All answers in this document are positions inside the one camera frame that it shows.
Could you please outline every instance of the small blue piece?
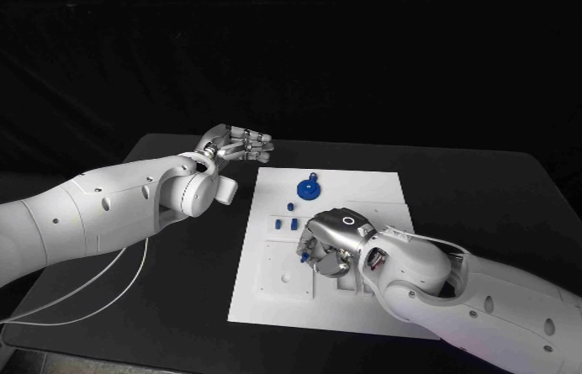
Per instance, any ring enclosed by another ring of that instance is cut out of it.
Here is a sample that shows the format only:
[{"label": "small blue piece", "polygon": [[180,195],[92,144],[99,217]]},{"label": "small blue piece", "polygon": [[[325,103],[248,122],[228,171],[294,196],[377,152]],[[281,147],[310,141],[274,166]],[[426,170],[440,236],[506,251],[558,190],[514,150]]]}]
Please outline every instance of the small blue piece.
[{"label": "small blue piece", "polygon": [[317,183],[317,174],[314,172],[309,174],[309,179],[299,183],[297,195],[304,200],[313,200],[319,197],[320,186]]}]

